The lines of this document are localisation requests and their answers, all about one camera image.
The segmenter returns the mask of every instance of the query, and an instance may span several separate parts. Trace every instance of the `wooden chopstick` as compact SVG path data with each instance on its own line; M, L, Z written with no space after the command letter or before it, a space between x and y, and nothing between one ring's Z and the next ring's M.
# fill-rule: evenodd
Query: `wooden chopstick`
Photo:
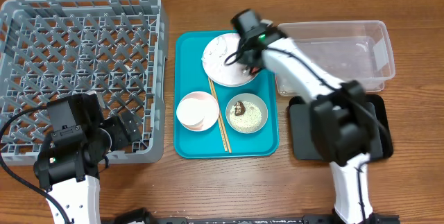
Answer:
M208 78L208 82L210 83L211 95L216 99L216 102L219 104L219 100L217 99L216 88L214 87L213 80L211 80L211 78ZM228 152L231 153L231 145L230 145L230 141L228 140L227 130L225 129L225 124L223 122L220 108L219 108L219 117L218 117L217 121L219 122L219 129L221 131L223 148L225 149L225 152L228 150Z

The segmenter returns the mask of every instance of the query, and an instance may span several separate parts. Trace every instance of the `brown object on plate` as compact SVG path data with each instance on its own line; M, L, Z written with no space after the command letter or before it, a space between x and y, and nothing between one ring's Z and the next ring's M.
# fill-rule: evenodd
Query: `brown object on plate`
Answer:
M241 116L245 114L245 106L241 101L238 101L234 106L236 107L234 111L235 116Z

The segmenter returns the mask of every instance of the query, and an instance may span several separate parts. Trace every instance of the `wooden tabletop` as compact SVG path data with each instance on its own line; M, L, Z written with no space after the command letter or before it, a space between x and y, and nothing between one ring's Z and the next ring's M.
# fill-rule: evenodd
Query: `wooden tabletop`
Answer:
M101 175L100 212L146 207L157 217L274 217L328 214L330 168L301 162L289 141L287 104L278 97L280 146L270 157L185 160L173 147L175 43L188 31L230 29L254 8L275 23L378 19L388 28L396 76L379 93L395 154L370 165L374 210L403 223L444 222L444 0L162 0L170 19L165 73L165 145L154 164L112 165ZM13 167L37 184L30 166ZM51 223L46 201L0 172L0 223Z

